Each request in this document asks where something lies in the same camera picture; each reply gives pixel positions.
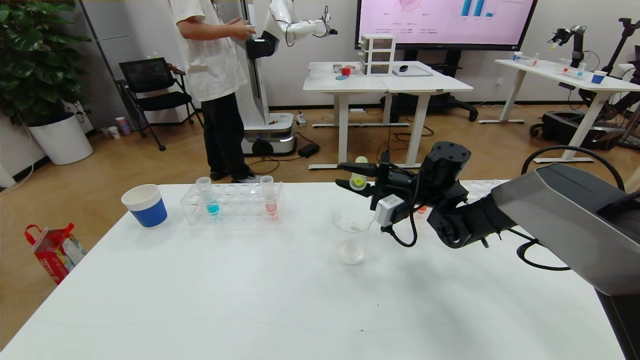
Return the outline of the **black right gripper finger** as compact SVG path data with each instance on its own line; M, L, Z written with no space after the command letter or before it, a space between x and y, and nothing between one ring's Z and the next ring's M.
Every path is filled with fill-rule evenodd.
M374 162L340 162L337 165L337 169L359 176L373 178L378 176L379 170L377 164Z
M345 180L337 178L334 183L346 191L350 191L364 198L371 198L374 194L375 187L363 180L363 178L356 179L359 182L353 182L352 180Z

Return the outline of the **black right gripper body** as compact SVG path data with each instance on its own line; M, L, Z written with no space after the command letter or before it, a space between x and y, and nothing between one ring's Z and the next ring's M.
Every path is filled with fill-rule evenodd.
M418 175L416 173L393 164L390 152L383 152L377 165L370 210L374 211L378 201L390 195L397 196L414 208L417 183Z

